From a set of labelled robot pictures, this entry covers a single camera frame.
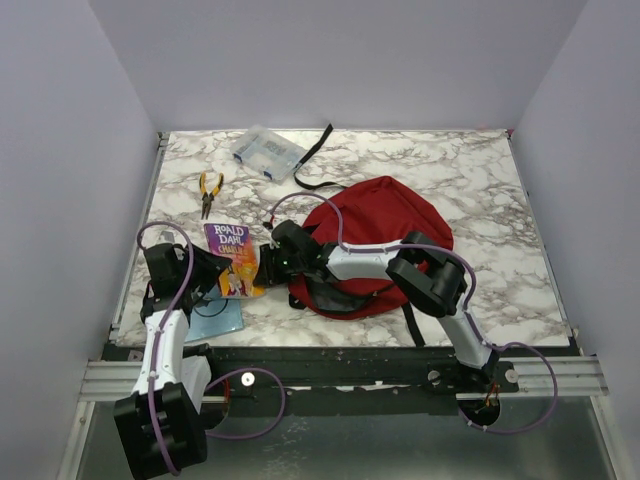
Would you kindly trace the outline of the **orange yellow book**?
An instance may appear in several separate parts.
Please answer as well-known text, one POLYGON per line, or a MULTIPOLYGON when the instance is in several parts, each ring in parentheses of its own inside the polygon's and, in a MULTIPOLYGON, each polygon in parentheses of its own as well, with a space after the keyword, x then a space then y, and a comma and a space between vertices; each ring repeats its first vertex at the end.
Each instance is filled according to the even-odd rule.
POLYGON ((248 226, 207 223, 204 232, 212 254, 231 260, 218 279, 223 298, 258 298, 265 293, 263 287, 253 282, 258 273, 259 262, 254 250, 248 226))

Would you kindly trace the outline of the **light blue notebook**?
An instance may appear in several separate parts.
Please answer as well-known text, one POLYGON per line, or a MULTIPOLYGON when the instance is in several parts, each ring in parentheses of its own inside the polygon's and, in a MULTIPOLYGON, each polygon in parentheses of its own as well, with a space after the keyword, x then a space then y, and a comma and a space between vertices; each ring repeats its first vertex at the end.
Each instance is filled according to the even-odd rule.
POLYGON ((219 288, 213 287, 192 310, 186 341, 206 340, 243 328, 241 302, 223 298, 219 288))

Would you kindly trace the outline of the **red backpack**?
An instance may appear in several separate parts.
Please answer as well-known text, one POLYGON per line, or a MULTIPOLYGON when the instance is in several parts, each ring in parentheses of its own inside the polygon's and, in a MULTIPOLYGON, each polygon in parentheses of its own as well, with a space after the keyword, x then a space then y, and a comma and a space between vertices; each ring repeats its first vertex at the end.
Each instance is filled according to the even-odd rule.
MULTIPOLYGON (((386 243, 419 231, 437 246, 451 249, 451 227, 428 202, 433 170, 446 156, 421 144, 412 134, 340 132, 327 128, 304 151, 313 151, 315 165, 332 184, 347 185, 328 203, 301 197, 284 210, 300 221, 319 243, 343 240, 353 244, 386 243)), ((355 279, 329 287, 340 296, 331 307, 306 277, 289 285, 298 318, 314 339, 327 346, 400 346, 410 342, 401 311, 406 298, 389 281, 355 279)))

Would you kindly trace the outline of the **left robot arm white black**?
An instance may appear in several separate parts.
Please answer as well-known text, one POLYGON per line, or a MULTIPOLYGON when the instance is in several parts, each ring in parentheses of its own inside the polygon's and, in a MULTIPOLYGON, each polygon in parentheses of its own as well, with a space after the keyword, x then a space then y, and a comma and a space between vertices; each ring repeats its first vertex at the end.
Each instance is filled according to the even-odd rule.
POLYGON ((194 307, 231 265, 197 246, 161 243, 144 251, 150 274, 140 316, 146 330, 142 365, 114 420, 136 479, 179 474, 207 458, 200 416, 204 395, 222 380, 206 345, 186 346, 194 307))

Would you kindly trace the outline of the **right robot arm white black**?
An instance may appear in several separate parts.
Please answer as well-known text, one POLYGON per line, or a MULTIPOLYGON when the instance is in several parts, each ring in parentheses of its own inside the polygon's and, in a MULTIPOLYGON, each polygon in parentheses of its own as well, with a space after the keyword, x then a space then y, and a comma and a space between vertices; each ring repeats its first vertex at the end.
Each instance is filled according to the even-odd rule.
POLYGON ((259 258, 254 286, 287 285, 299 308, 339 320, 401 308, 417 346, 424 341, 413 312, 437 319, 454 348, 453 384, 480 392, 496 380, 499 355, 466 307, 465 265, 423 233, 383 244, 319 243, 310 230, 285 221, 259 258))

